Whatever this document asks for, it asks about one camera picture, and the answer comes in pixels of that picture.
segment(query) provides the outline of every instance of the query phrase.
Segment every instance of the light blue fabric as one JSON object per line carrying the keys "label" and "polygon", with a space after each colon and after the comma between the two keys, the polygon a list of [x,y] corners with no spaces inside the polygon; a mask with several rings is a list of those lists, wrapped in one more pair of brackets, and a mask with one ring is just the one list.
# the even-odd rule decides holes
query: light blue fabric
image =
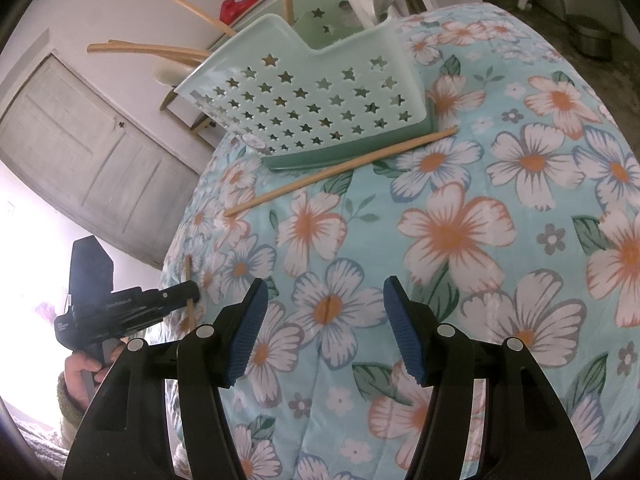
{"label": "light blue fabric", "polygon": [[[456,136],[258,206],[225,207],[296,180],[225,137],[167,254],[198,322],[254,277],[272,301],[247,373],[222,392],[248,474],[402,479],[430,393],[401,363],[382,307],[395,274],[473,338],[519,336],[564,402],[594,474],[640,417],[640,166],[584,79],[497,7],[401,22],[440,129]],[[178,311],[148,329],[184,336]],[[478,384],[466,475],[478,458]],[[180,429],[175,388],[168,393]]]}

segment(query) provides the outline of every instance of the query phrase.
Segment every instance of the white flower print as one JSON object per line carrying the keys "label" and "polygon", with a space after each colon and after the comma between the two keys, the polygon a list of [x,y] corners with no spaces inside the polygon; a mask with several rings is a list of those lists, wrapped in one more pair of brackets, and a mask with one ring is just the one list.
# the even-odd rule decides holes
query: white flower print
{"label": "white flower print", "polygon": [[262,408],[273,408],[282,401],[278,372],[290,372],[298,364],[304,338],[295,324],[281,324],[284,306],[272,301],[267,308],[244,376],[251,381],[255,400]]}
{"label": "white flower print", "polygon": [[484,20],[481,22],[489,38],[503,41],[518,41],[518,38],[528,38],[529,35],[517,28],[513,22],[507,20]]}
{"label": "white flower print", "polygon": [[323,260],[335,258],[347,234],[347,223],[338,213],[329,213],[340,202],[333,193],[320,192],[309,198],[306,191],[293,194],[293,215],[278,225],[278,247],[290,243],[284,259],[289,276],[299,276],[309,264],[313,248]]}
{"label": "white flower print", "polygon": [[338,258],[326,268],[324,282],[314,273],[296,278],[291,301],[298,310],[288,321],[305,331],[303,345],[316,336],[322,358],[332,370],[349,364],[358,351],[353,328],[369,328],[386,321],[382,290],[358,291],[364,280],[360,264]]}
{"label": "white flower print", "polygon": [[471,125],[471,129],[475,134],[484,134],[492,126],[494,126],[494,120],[491,117],[479,117]]}
{"label": "white flower print", "polygon": [[402,213],[398,230],[415,242],[404,254],[404,266],[416,283],[429,283],[448,262],[451,276],[461,290],[484,292],[502,285],[504,273],[480,246],[505,247],[516,231],[505,205],[478,196],[465,204],[465,190],[453,182],[434,191],[426,210]]}
{"label": "white flower print", "polygon": [[259,440],[255,445],[246,426],[234,429],[234,444],[246,480],[276,478],[282,473],[282,464],[270,440]]}
{"label": "white flower print", "polygon": [[578,435],[582,449],[587,449],[596,440],[604,426],[604,413],[600,396],[589,394],[576,406],[570,416],[571,424]]}
{"label": "white flower print", "polygon": [[324,460],[320,457],[305,452],[300,452],[298,463],[296,464],[296,480],[364,480],[353,476],[348,471],[342,471],[334,475],[329,475],[329,469]]}
{"label": "white flower print", "polygon": [[353,408],[351,391],[348,388],[329,388],[329,395],[324,402],[326,406],[338,416],[345,416]]}
{"label": "white flower print", "polygon": [[496,291],[463,301],[460,326],[490,343],[517,337],[541,367],[564,366],[575,357],[587,309],[577,299],[551,305],[562,285],[562,278],[552,270],[530,272],[518,282],[513,299]]}
{"label": "white flower print", "polygon": [[591,97],[596,99],[596,102],[598,104],[598,110],[600,111],[600,113],[604,116],[604,118],[606,118],[607,121],[609,121],[611,124],[613,124],[617,128],[618,125],[616,124],[616,121],[614,120],[613,115],[611,115],[611,112],[609,112],[607,107],[604,105],[604,103],[602,102],[602,99],[598,97],[598,94],[596,94],[595,90],[591,88],[589,85],[583,85],[582,88],[584,88],[587,94],[589,94]]}
{"label": "white flower print", "polygon": [[520,83],[511,83],[504,88],[504,94],[512,99],[522,99],[527,89]]}
{"label": "white flower print", "polygon": [[578,170],[574,158],[555,153],[562,146],[564,133],[541,123],[525,124],[520,139],[509,132],[495,137],[491,150],[500,162],[486,168],[494,186],[503,186],[514,178],[516,192],[522,205],[538,211],[556,206],[548,181],[573,189],[584,175]]}
{"label": "white flower print", "polygon": [[467,46],[476,41],[489,39],[489,33],[479,22],[461,23],[446,22],[440,26],[443,30],[438,35],[438,44],[453,43],[455,46]]}
{"label": "white flower print", "polygon": [[402,153],[396,158],[395,166],[405,173],[391,182],[391,198],[394,202],[410,202],[427,184],[437,189],[449,182],[459,182],[468,189],[471,174],[463,165],[480,160],[482,153],[482,146],[477,142],[455,142],[453,137]]}
{"label": "white flower print", "polygon": [[596,198],[603,210],[622,209],[628,203],[640,209],[640,164],[631,152],[624,153],[616,137],[584,127],[584,140],[589,149],[574,147],[578,169],[597,181]]}
{"label": "white flower print", "polygon": [[414,59],[422,65],[432,65],[440,59],[442,54],[435,47],[438,44],[437,35],[419,32],[407,40],[407,49]]}
{"label": "white flower print", "polygon": [[268,245],[256,247],[258,235],[240,240],[236,247],[226,254],[222,267],[223,295],[230,292],[230,301],[242,301],[255,278],[271,276],[276,261],[276,251]]}
{"label": "white flower print", "polygon": [[369,452],[369,444],[352,438],[347,438],[340,448],[340,454],[348,458],[352,464],[361,464],[369,462],[372,459]]}

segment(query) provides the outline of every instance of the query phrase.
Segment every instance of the green leaf print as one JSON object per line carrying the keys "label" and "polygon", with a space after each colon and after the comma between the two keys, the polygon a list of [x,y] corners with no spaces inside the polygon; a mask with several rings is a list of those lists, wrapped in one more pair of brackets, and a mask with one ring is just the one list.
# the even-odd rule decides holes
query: green leaf print
{"label": "green leaf print", "polygon": [[251,440],[257,442],[259,440],[271,440],[273,431],[275,430],[276,419],[272,416],[258,415],[258,417],[249,424],[251,432]]}
{"label": "green leaf print", "polygon": [[380,363],[354,363],[351,369],[358,391],[364,400],[375,400],[384,395],[405,406],[412,405],[412,402],[403,397],[391,383],[391,367]]}
{"label": "green leaf print", "polygon": [[567,413],[573,413],[589,394],[602,393],[607,379],[607,357],[608,353],[601,354],[580,370],[564,396],[563,403]]}
{"label": "green leaf print", "polygon": [[575,234],[580,241],[582,250],[587,256],[595,251],[613,247],[609,239],[600,230],[600,220],[593,216],[572,216]]}
{"label": "green leaf print", "polygon": [[410,299],[428,305],[438,322],[447,319],[460,300],[460,290],[453,282],[449,263],[444,263],[427,285],[414,285]]}

